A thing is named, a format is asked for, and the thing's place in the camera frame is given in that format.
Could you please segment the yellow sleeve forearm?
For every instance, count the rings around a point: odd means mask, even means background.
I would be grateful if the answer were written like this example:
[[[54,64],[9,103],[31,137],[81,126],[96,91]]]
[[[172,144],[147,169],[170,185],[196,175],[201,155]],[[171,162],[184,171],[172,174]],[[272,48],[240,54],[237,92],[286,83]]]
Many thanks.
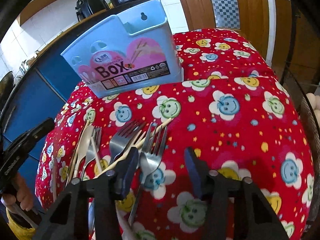
[[[14,214],[6,209],[6,214],[8,218],[8,226],[14,233],[14,235],[19,240],[32,240],[36,229],[35,228],[26,228],[21,226],[17,221],[14,220]]]

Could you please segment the person's left hand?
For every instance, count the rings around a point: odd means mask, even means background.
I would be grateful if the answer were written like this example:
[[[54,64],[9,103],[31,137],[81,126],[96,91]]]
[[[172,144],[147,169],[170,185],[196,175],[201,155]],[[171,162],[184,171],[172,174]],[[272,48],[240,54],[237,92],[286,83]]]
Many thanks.
[[[15,214],[17,214],[17,212],[13,205],[16,203],[16,201],[20,203],[22,210],[31,210],[34,206],[33,194],[29,190],[29,187],[27,187],[25,179],[19,173],[17,173],[13,181],[17,186],[17,193],[14,196],[10,194],[3,194],[1,197],[2,204],[11,213]]]

